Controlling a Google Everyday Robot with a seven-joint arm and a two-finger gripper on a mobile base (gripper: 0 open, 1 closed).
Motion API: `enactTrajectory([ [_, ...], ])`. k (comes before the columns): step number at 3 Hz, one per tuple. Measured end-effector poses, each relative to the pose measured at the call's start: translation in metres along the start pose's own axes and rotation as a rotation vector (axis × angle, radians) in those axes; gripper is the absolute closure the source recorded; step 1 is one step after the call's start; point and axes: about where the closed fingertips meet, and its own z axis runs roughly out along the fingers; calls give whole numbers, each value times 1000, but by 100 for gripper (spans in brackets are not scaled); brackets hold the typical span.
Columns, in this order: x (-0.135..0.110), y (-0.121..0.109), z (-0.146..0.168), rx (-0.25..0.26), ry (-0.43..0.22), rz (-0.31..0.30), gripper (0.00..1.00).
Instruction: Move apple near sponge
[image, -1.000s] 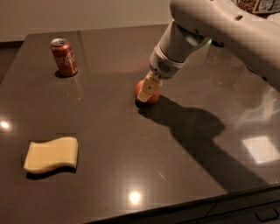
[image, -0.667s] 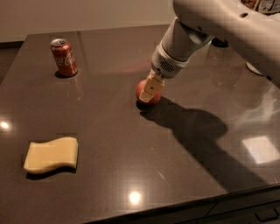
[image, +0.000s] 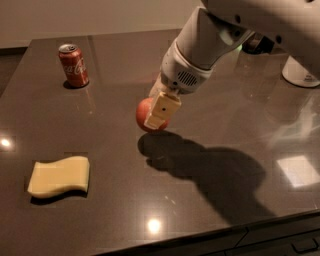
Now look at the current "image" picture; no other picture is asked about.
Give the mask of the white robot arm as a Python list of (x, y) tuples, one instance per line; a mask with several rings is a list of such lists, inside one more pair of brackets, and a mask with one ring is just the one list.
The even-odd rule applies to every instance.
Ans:
[(166, 127), (225, 54), (260, 34), (289, 54), (283, 77), (312, 88), (320, 81), (319, 0), (203, 0), (163, 57), (149, 104), (137, 114), (146, 130)]

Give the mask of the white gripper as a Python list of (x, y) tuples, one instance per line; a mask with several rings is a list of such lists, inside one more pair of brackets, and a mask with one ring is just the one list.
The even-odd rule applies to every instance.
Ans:
[(189, 52), (190, 56), (185, 56), (175, 39), (164, 55), (160, 74), (149, 92), (152, 101), (144, 121), (148, 129), (164, 129), (182, 105), (179, 96), (165, 93), (167, 87), (190, 94), (211, 76), (214, 56), (202, 50), (192, 52), (191, 48)]

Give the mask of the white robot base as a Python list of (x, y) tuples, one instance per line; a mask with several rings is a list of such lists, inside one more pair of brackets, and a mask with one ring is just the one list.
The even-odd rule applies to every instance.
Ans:
[(314, 88), (320, 85), (320, 81), (291, 56), (283, 67), (282, 76), (289, 83), (299, 87)]

